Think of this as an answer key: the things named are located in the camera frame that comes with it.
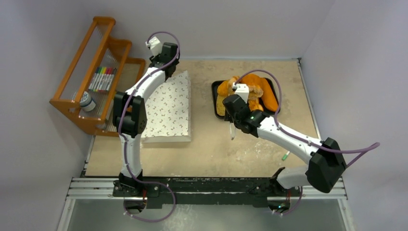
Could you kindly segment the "white blue tape roll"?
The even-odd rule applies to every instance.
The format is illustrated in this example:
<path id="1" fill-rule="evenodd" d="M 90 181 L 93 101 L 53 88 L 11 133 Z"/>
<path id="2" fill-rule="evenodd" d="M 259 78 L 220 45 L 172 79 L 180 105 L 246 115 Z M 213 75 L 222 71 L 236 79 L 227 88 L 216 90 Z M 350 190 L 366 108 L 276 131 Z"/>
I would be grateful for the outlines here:
<path id="1" fill-rule="evenodd" d="M 92 96 L 85 91 L 82 94 L 82 97 L 79 101 L 79 105 L 81 107 L 81 109 L 85 112 L 90 112 L 92 111 L 95 107 L 96 107 L 96 103 L 94 101 L 94 99 L 92 98 Z"/>

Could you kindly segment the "large fake bread loaf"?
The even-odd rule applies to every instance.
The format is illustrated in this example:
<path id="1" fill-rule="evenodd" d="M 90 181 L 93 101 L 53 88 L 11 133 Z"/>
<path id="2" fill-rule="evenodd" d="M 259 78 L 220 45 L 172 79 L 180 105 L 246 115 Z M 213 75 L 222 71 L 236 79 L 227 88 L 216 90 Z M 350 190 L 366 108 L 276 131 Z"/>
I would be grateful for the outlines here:
<path id="1" fill-rule="evenodd" d="M 263 83 L 261 81 L 261 77 L 255 74 L 247 74 L 245 75 L 239 83 L 246 84 L 249 88 L 249 100 L 256 100 L 261 98 L 264 91 L 262 89 Z"/>

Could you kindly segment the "aluminium rail frame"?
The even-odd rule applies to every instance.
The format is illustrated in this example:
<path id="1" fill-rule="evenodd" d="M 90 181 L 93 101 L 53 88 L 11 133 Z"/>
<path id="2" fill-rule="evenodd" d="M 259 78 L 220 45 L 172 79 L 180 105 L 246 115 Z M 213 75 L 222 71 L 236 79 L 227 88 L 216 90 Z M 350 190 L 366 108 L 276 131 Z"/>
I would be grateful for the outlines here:
<path id="1" fill-rule="evenodd" d="M 267 118 L 259 138 L 215 117 L 212 83 L 251 70 L 282 92 L 279 120 L 319 138 L 298 59 L 284 61 L 182 60 L 173 75 L 190 79 L 192 141 L 148 143 L 140 148 L 147 194 L 119 187 L 121 144 L 95 137 L 83 178 L 71 181 L 60 231 L 351 231 L 343 180 L 329 193 L 296 182 L 281 190 L 274 177 L 307 170 L 308 155 L 280 147 L 266 135 L 278 132 Z"/>

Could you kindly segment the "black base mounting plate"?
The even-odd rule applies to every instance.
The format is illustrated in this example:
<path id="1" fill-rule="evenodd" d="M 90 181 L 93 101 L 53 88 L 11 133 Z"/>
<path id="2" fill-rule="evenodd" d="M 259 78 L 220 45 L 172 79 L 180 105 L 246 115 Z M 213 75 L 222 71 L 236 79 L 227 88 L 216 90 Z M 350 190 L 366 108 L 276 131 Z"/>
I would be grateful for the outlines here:
<path id="1" fill-rule="evenodd" d="M 137 189 L 113 182 L 113 196 L 139 198 L 147 208 L 163 205 L 252 205 L 286 210 L 290 199 L 300 195 L 299 188 L 277 189 L 271 178 L 142 177 Z"/>

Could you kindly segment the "metal tongs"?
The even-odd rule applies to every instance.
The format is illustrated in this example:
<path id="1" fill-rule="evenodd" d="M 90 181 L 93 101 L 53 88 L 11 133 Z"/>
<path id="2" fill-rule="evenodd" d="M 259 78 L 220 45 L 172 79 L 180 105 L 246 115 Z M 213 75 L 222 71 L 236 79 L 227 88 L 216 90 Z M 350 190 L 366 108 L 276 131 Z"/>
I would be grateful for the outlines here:
<path id="1" fill-rule="evenodd" d="M 229 133 L 230 133 L 230 139 L 234 140 L 236 136 L 236 128 L 233 123 L 229 123 Z"/>

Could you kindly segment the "orange wooden shelf rack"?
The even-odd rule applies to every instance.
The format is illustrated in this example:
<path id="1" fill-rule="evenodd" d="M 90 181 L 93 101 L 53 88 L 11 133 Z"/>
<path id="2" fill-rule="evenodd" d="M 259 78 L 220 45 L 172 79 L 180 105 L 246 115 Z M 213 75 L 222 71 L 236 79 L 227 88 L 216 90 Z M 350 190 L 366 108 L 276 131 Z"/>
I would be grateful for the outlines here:
<path id="1" fill-rule="evenodd" d="M 146 61 L 130 57 L 132 43 L 127 39 L 114 38 L 111 32 L 116 24 L 112 17 L 95 16 L 76 51 L 50 104 L 89 135 L 118 136 L 113 119 L 113 100 L 117 91 L 124 91 L 142 76 Z M 108 92 L 88 90 L 92 77 L 99 66 L 117 68 Z M 85 112 L 79 101 L 87 91 L 96 107 Z"/>

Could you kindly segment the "black plastic tray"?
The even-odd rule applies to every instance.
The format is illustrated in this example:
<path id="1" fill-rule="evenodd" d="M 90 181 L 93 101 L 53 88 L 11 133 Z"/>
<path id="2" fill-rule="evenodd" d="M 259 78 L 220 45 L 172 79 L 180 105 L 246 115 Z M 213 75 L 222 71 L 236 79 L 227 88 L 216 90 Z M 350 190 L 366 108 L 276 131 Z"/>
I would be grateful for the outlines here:
<path id="1" fill-rule="evenodd" d="M 272 87 L 272 89 L 273 89 L 273 92 L 274 92 L 274 94 L 275 94 L 276 100 L 278 101 L 277 95 L 276 95 L 276 93 L 275 93 L 274 86 L 273 86 L 273 84 L 272 84 L 272 81 L 271 81 L 270 79 L 268 79 L 268 78 L 266 78 L 266 79 L 267 79 L 267 81 L 269 82 L 269 84 L 271 85 L 271 87 Z M 218 86 L 219 86 L 222 82 L 223 82 L 223 81 L 221 81 L 221 80 L 213 82 L 213 83 L 212 83 L 212 86 L 211 86 L 211 90 L 212 90 L 212 96 L 213 96 L 214 112 L 215 112 L 216 117 L 219 118 L 219 119 L 226 119 L 225 116 L 219 116 L 219 115 L 216 113 L 216 100 L 217 100 L 217 96 L 218 96 L 217 88 L 218 88 Z M 261 98 L 259 98 L 259 102 L 260 102 L 260 104 L 263 106 L 264 112 L 267 112 L 267 113 L 269 113 L 269 114 L 271 114 L 271 115 L 275 114 L 275 112 L 269 111 L 269 110 L 264 106 L 263 101 L 261 100 Z"/>

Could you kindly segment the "round fake bread bun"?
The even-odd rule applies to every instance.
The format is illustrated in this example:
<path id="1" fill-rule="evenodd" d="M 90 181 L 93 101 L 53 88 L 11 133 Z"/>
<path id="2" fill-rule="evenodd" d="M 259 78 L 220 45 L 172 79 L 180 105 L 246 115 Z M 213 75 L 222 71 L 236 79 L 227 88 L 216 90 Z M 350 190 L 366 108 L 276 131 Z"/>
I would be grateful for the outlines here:
<path id="1" fill-rule="evenodd" d="M 229 85 L 233 86 L 237 80 L 239 79 L 239 76 L 233 76 L 230 80 L 229 80 Z"/>

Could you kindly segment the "sliced seeded fake bread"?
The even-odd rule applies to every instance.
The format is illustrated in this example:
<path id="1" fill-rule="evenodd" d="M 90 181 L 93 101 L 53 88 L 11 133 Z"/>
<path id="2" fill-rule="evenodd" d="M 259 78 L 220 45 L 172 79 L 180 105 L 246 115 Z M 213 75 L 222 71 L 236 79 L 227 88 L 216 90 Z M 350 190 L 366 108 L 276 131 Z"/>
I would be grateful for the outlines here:
<path id="1" fill-rule="evenodd" d="M 216 113 L 219 116 L 225 116 L 225 106 L 223 105 L 223 100 L 226 96 L 218 95 L 216 100 Z"/>

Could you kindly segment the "set of coloured markers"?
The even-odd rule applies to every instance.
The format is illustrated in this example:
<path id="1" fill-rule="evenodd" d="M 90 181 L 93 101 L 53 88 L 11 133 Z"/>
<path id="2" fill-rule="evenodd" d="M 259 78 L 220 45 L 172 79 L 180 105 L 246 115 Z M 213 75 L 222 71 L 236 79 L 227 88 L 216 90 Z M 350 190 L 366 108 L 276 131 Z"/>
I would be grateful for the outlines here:
<path id="1" fill-rule="evenodd" d="M 88 90 L 92 92 L 108 92 L 111 88 L 116 72 L 117 68 L 114 67 L 97 67 Z"/>

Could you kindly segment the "green tipped white marker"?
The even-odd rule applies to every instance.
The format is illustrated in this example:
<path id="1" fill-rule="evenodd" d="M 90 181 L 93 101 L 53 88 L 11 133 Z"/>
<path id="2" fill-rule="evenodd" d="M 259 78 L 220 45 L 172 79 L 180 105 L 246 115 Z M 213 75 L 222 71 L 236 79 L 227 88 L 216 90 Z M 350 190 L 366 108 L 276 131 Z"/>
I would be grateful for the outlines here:
<path id="1" fill-rule="evenodd" d="M 287 152 L 286 154 L 283 155 L 282 161 L 285 161 L 287 157 L 289 156 L 290 152 Z"/>

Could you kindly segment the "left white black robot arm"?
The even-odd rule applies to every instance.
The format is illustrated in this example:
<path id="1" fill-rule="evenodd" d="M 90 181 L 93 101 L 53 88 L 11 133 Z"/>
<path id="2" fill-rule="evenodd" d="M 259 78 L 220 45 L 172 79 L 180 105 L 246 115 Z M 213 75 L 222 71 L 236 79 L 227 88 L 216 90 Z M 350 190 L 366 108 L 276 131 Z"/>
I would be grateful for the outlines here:
<path id="1" fill-rule="evenodd" d="M 140 80 L 114 97 L 113 125 L 116 126 L 123 148 L 123 165 L 119 184 L 132 197 L 143 192 L 140 162 L 141 135 L 147 126 L 146 102 L 154 91 L 166 82 L 179 63 L 179 45 L 165 42 L 150 58 L 150 65 Z"/>

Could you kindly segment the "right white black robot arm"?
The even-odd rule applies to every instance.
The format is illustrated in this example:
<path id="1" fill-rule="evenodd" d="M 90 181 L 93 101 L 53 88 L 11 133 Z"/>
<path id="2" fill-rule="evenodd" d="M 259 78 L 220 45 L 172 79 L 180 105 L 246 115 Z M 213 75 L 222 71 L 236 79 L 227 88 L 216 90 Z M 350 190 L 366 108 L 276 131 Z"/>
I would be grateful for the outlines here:
<path id="1" fill-rule="evenodd" d="M 274 118 L 267 113 L 250 111 L 249 106 L 236 94 L 225 98 L 223 105 L 237 129 L 277 144 L 304 161 L 304 166 L 277 170 L 270 183 L 274 195 L 281 196 L 295 186 L 312 186 L 322 193 L 329 193 L 345 171 L 345 160 L 334 139 L 321 141 L 282 123 L 276 125 Z"/>

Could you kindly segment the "white patterned paper bag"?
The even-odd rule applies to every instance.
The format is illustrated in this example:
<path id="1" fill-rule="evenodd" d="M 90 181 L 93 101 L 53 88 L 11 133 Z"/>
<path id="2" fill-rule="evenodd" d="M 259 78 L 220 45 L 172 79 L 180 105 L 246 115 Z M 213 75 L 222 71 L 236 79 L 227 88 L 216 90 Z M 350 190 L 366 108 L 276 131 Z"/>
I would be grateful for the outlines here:
<path id="1" fill-rule="evenodd" d="M 181 72 L 161 84 L 146 103 L 144 143 L 191 141 L 191 78 Z"/>

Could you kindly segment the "lumpy orange fake bread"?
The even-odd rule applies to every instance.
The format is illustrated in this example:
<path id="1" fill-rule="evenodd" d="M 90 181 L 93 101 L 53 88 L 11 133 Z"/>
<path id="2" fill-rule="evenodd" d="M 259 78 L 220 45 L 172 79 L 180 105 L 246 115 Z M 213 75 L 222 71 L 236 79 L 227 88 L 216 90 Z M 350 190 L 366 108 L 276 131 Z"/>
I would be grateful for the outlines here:
<path id="1" fill-rule="evenodd" d="M 223 81 L 217 88 L 218 95 L 229 96 L 234 94 L 232 86 L 229 85 L 229 80 Z"/>

